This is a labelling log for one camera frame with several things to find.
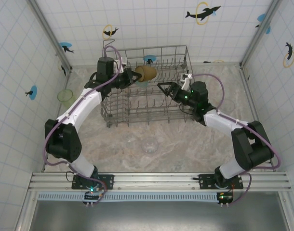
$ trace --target wire dish rack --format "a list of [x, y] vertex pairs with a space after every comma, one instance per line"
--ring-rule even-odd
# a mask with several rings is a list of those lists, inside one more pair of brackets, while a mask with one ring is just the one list
[[[159, 82], [179, 82], [180, 75], [187, 70], [193, 73], [186, 45], [123, 49], [119, 52], [127, 58], [127, 65], [132, 70], [140, 65], [149, 65], [157, 70], [157, 76], [149, 82], [138, 82], [123, 90], [112, 90], [101, 104], [101, 115], [107, 127], [119, 123], [127, 123], [128, 126], [138, 122], [149, 124], [161, 120], [170, 123], [175, 119], [186, 122], [193, 118], [190, 111], [187, 113], [183, 105], [166, 97], [157, 87]], [[114, 51], [107, 51], [107, 55], [117, 59]], [[147, 55], [155, 56], [156, 60], [147, 64], [144, 60]]]

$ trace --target white tile wall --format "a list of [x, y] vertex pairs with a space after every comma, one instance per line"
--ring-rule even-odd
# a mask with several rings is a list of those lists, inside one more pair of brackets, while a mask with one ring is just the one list
[[[72, 65], [97, 63], [102, 49], [102, 31], [107, 24], [118, 31], [112, 36], [119, 48], [188, 45], [193, 62], [224, 60], [240, 62], [271, 0], [209, 0], [208, 7], [221, 6], [205, 25], [195, 18], [200, 0], [38, 0], [60, 42], [72, 44], [66, 52]], [[205, 8], [202, 5], [198, 13]]]
[[[65, 82], [56, 63], [26, 0], [0, 0], [0, 230], [14, 230], [30, 173], [42, 167], [44, 123]], [[32, 101], [25, 92], [33, 85]]]
[[249, 85], [259, 118], [282, 156], [281, 168], [288, 172], [294, 190], [294, 63], [283, 67], [287, 42], [294, 52], [294, 0], [283, 1], [271, 28], [247, 65]]

